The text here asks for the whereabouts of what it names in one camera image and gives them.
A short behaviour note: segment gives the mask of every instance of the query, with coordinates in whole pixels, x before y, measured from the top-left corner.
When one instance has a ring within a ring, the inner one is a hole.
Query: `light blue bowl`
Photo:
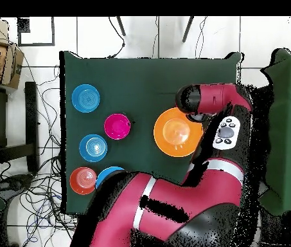
[[[93,112],[100,104],[100,94],[94,86],[82,84],[73,91],[72,104],[82,113]]]
[[[98,188],[101,185],[101,183],[103,182],[103,180],[105,179],[105,177],[107,177],[109,174],[113,173],[116,170],[124,170],[124,169],[123,168],[120,168],[120,167],[109,167],[109,168],[103,170],[97,176],[95,188]]]
[[[107,142],[98,134],[88,134],[79,145],[80,155],[88,162],[99,162],[107,153]]]

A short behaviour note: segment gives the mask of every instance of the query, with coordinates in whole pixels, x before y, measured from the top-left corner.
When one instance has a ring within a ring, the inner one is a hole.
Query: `orange bowl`
[[[90,194],[95,190],[97,175],[90,168],[80,167],[70,175],[70,186],[74,192],[80,195]]]
[[[154,140],[158,148],[173,157],[190,155],[201,136],[201,123],[189,121],[177,107],[163,112],[154,125]]]

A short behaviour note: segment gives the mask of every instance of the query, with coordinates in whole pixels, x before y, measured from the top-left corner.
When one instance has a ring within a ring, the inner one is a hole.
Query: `magenta bowl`
[[[104,131],[109,138],[123,139],[130,131],[130,121],[123,114],[112,114],[104,122]]]

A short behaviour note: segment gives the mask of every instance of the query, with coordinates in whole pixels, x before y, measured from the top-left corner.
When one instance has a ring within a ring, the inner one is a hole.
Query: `plate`
[[[154,125],[154,140],[158,148],[173,157],[190,155],[201,136],[201,123],[191,122],[177,107],[163,112]]]

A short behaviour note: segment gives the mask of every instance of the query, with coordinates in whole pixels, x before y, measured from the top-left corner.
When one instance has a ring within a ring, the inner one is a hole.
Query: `silver band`
[[[146,185],[141,197],[144,195],[147,197],[150,196],[151,190],[153,189],[153,186],[154,186],[156,181],[157,180],[153,176],[151,176],[150,180],[148,180],[148,184]],[[139,229],[139,224],[141,222],[143,212],[144,212],[144,208],[140,208],[138,205],[138,208],[137,208],[136,213],[135,213],[134,223],[132,225],[135,229]]]
[[[208,170],[222,170],[224,172],[227,172],[228,174],[234,176],[236,179],[239,180],[239,182],[241,183],[242,186],[242,182],[243,182],[243,172],[236,167],[235,165],[233,165],[230,162],[224,161],[224,160],[218,160],[218,159],[212,159],[212,160],[208,160],[205,161],[204,164],[206,162],[209,162],[207,169]]]

